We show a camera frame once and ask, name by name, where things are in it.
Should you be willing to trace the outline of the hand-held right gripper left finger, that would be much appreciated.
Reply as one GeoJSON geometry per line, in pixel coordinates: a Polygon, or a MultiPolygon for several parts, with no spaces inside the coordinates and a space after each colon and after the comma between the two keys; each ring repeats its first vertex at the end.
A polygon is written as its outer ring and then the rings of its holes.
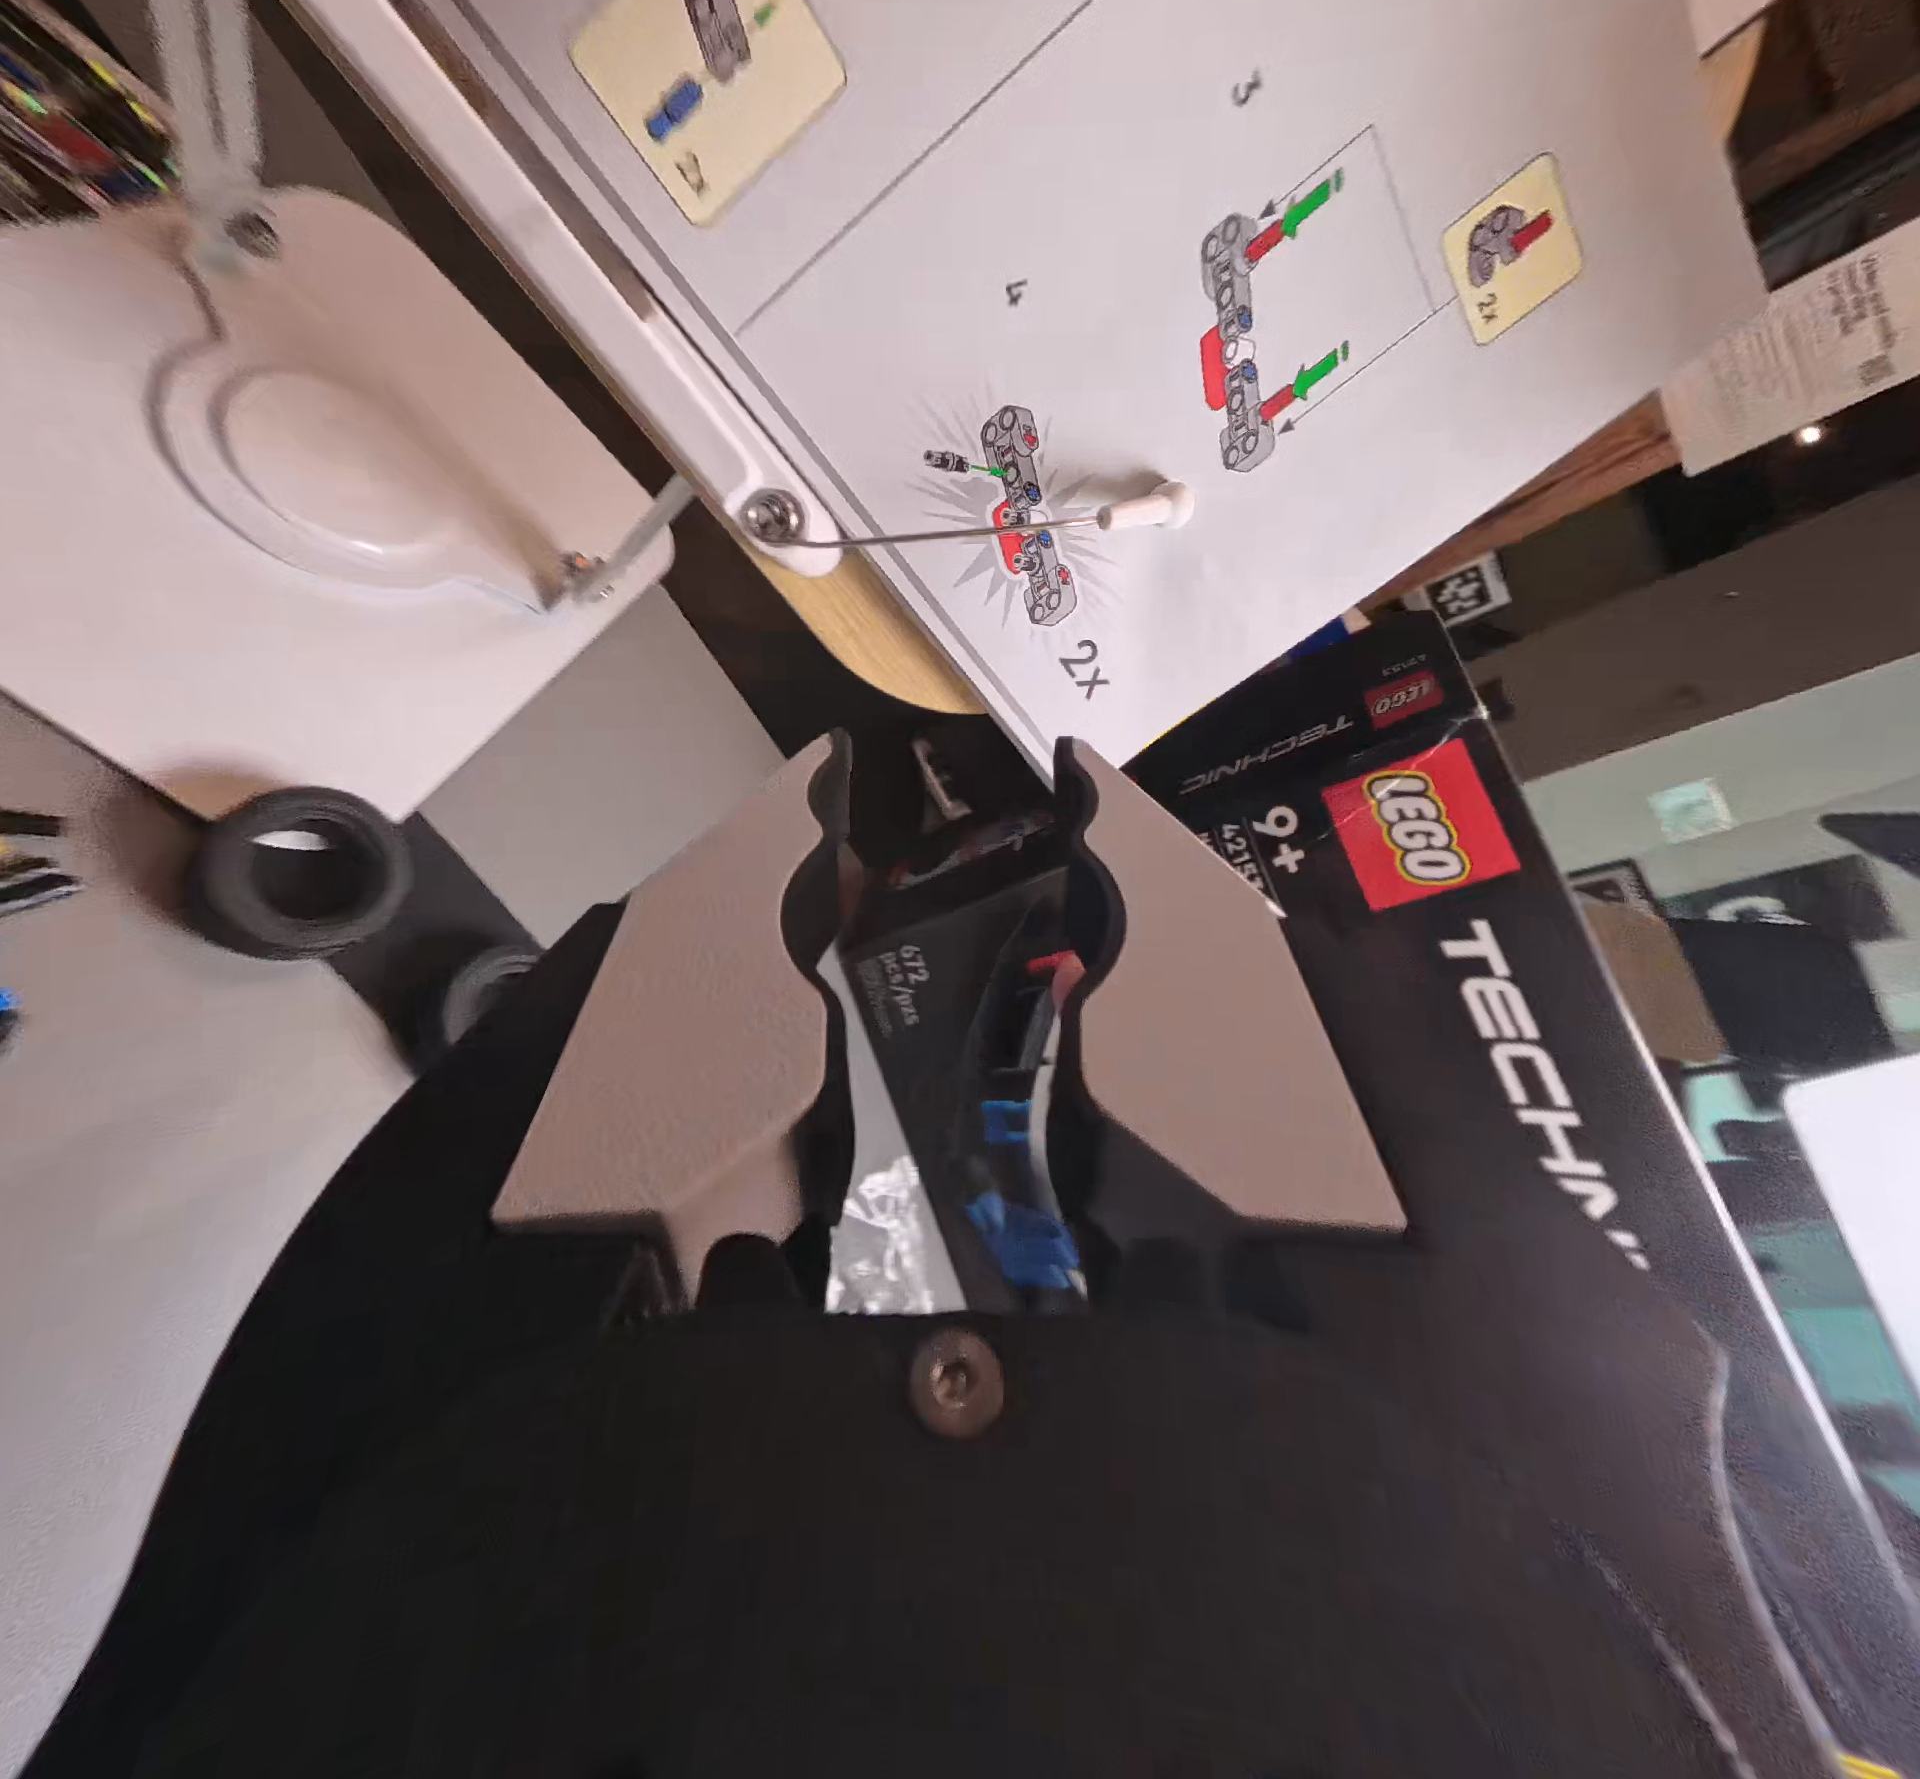
{"type": "Polygon", "coordinates": [[[848,859],[818,734],[626,896],[495,1199],[500,1232],[622,1232],[702,1271],[735,1237],[823,1271],[854,1168],[844,1010],[823,977],[848,859]]]}

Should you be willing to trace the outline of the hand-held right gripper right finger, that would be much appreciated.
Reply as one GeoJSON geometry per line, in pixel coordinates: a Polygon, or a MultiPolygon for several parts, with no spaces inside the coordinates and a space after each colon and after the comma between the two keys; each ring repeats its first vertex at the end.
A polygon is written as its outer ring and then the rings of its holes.
{"type": "Polygon", "coordinates": [[[1050,1177],[1091,1284],[1274,1284],[1400,1259],[1407,1209],[1284,916],[1186,825],[1062,737],[1050,1177]]]}

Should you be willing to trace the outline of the white book stand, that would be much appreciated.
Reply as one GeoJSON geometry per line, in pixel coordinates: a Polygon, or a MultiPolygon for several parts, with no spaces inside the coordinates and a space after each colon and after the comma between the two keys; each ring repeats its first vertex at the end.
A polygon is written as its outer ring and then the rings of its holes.
{"type": "MultiPolygon", "coordinates": [[[[1028,614],[994,493],[1140,493],[1199,472],[1180,231],[1181,0],[283,0],[403,166],[559,327],[622,418],[731,525],[793,499],[786,576],[874,546],[882,586],[1039,766],[1126,760],[1204,665],[1151,608],[1169,531],[1055,536],[1028,614]]],[[[5,413],[57,369],[102,439],[29,546],[107,551],[111,660],[53,608],[5,681],[120,764],[329,775],[390,814],[446,782],[609,620],[664,511],[463,291],[357,199],[274,187],[277,254],[189,257],[183,204],[5,236],[5,413]]]]}

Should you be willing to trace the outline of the white instruction booklet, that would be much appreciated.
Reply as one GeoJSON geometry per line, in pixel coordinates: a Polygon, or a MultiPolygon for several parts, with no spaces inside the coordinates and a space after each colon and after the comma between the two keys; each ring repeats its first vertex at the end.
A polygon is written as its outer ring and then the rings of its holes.
{"type": "Polygon", "coordinates": [[[1764,266],[1685,0],[412,0],[1032,760],[1126,760],[1494,511],[1764,266]]]}

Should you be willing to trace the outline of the black cardboard set box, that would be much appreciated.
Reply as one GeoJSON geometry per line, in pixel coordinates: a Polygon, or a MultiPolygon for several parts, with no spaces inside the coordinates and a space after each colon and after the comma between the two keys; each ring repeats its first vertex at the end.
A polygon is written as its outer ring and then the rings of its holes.
{"type": "Polygon", "coordinates": [[[856,1010],[963,1300],[1074,1312],[1124,1264],[1124,1223],[1222,1248],[1222,1294],[1326,1324],[1451,1415],[1477,1408],[1503,1469],[1598,1469],[1633,1384],[1690,1382],[1664,1454],[1733,1551],[1733,1615],[1764,1670],[1813,1709],[1840,1772],[1916,1775],[1916,1591],[1890,1529],[1815,1404],[1723,1194],[1628,1025],[1447,631],[1397,614],[1314,643],[1151,741],[1124,775],[1246,881],[1287,938],[1300,992],[1254,1005],[1232,951],[1181,951],[1180,1078],[1201,1060],[1333,1062],[1338,1117],[1378,1141],[1403,1232],[1291,1222],[1236,1248],[1194,1168],[1091,1122],[1103,1216],[1062,1139],[1091,1107],[1050,1087],[1050,977],[1098,875],[1071,825],[1022,815],[929,846],[854,913],[856,1010]]]}

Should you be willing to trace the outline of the pile of small lego pins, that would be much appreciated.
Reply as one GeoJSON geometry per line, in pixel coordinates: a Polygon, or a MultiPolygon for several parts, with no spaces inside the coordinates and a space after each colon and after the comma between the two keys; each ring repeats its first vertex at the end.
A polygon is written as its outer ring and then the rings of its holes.
{"type": "Polygon", "coordinates": [[[83,881],[62,866],[62,821],[5,809],[5,916],[61,902],[83,881]]]}

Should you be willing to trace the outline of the printed paper sheet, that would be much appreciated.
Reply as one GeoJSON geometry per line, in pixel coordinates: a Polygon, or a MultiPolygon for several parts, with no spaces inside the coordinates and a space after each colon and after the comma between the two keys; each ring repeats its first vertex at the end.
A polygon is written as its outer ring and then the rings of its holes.
{"type": "Polygon", "coordinates": [[[1662,385],[1685,474],[1916,378],[1916,222],[1771,291],[1662,385]]]}

